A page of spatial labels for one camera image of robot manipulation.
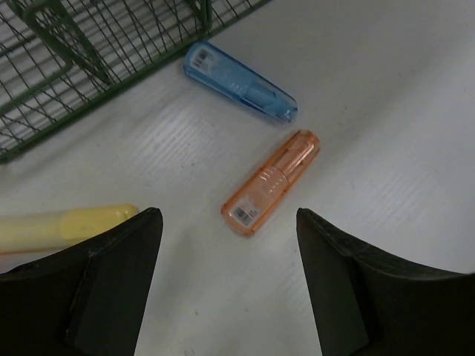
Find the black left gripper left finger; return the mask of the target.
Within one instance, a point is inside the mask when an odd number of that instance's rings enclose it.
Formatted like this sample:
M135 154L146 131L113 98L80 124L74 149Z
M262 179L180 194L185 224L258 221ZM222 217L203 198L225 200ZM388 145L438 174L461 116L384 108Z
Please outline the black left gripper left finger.
M1 354L133 355L162 234L147 208L1 274Z

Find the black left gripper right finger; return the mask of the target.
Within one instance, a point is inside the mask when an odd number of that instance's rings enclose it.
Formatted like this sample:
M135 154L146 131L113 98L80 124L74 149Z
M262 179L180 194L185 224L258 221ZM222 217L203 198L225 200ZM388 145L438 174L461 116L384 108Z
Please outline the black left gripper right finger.
M472 355L474 275L375 247L307 208L298 246L323 355Z

